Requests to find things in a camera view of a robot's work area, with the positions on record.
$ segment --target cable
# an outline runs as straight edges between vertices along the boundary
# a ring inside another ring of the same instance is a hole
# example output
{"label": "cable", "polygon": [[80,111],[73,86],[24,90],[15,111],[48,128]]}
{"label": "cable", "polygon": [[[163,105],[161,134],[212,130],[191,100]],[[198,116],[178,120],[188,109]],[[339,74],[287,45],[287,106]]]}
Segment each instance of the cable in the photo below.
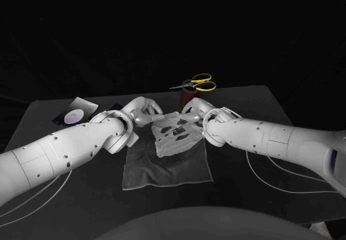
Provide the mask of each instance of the cable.
{"label": "cable", "polygon": [[309,178],[309,179],[322,181],[322,182],[325,182],[325,183],[328,184],[328,182],[326,182],[325,180],[322,180],[322,179],[319,179],[319,178],[316,178],[316,177],[313,177],[313,176],[306,176],[306,175],[303,175],[303,174],[300,174],[300,173],[296,173],[296,172],[285,169],[285,168],[283,168],[282,166],[279,166],[279,164],[273,161],[272,157],[270,157],[270,156],[267,156],[267,157],[269,157],[269,159],[272,160],[272,162],[274,163],[274,165],[276,165],[280,169],[283,169],[286,172],[289,172],[290,174],[295,174],[295,175],[302,176],[302,177],[305,177],[305,178]]}
{"label": "cable", "polygon": [[48,187],[54,184],[60,176],[54,179],[54,181],[45,186],[45,188],[21,204],[18,205],[11,211],[8,211],[3,215],[0,215],[0,218],[6,216],[9,213],[12,213],[18,208],[21,208],[47,189]]}
{"label": "cable", "polygon": [[58,192],[62,190],[62,188],[64,188],[64,186],[65,186],[65,183],[67,183],[67,181],[68,181],[68,179],[70,179],[70,177],[71,177],[71,173],[73,173],[73,170],[70,171],[70,174],[68,174],[68,176],[67,176],[65,182],[64,182],[64,184],[61,185],[58,191],[55,192],[54,196],[48,199],[48,201],[41,205],[41,207],[37,208],[35,211],[32,211],[28,215],[25,215],[25,216],[24,216],[22,218],[19,218],[18,220],[11,221],[11,222],[8,222],[6,224],[0,225],[0,227],[6,226],[6,225],[9,225],[9,224],[13,224],[15,222],[18,222],[19,220],[25,219],[25,218],[26,218],[28,216],[31,216],[37,211],[41,210],[41,208],[50,203],[50,201],[52,200],[52,198],[57,196]]}
{"label": "cable", "polygon": [[254,170],[254,168],[253,168],[253,166],[251,166],[251,161],[250,161],[250,157],[248,157],[248,151],[247,151],[247,162],[248,162],[250,168],[251,168],[251,170],[253,170],[257,178],[259,178],[270,187],[273,187],[274,189],[277,189],[277,190],[280,190],[280,191],[283,191],[283,192],[287,192],[287,193],[290,193],[290,194],[321,194],[321,193],[335,193],[335,194],[339,194],[338,191],[287,191],[287,190],[285,190],[285,189],[280,189],[279,187],[276,187],[276,186],[273,186],[272,184],[269,184],[269,183],[260,178],[260,176],[259,176],[259,174],[257,174],[257,172],[256,172],[256,170]]}

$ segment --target black background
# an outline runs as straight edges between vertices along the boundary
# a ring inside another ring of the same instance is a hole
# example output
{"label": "black background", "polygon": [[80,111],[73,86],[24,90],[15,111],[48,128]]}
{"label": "black background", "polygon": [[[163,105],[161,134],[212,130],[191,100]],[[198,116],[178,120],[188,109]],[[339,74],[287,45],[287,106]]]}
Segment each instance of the black background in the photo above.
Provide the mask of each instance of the black background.
{"label": "black background", "polygon": [[346,129],[345,12],[345,1],[9,10],[0,149],[32,101],[166,92],[199,73],[218,88],[267,85],[296,126]]}

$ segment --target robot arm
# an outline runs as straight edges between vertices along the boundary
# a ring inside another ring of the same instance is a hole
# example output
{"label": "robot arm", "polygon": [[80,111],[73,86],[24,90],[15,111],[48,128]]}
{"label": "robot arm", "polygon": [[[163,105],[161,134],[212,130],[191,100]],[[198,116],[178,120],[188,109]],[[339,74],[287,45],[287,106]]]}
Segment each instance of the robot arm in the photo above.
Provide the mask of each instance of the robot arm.
{"label": "robot arm", "polygon": [[194,122],[204,119],[211,144],[223,147],[228,143],[308,167],[346,197],[346,130],[322,131],[241,118],[201,98],[188,103],[181,117]]}
{"label": "robot arm", "polygon": [[19,194],[86,164],[101,148],[114,154],[139,136],[139,125],[165,118],[158,103],[137,97],[119,110],[104,111],[90,122],[51,133],[24,147],[0,154],[0,206]]}

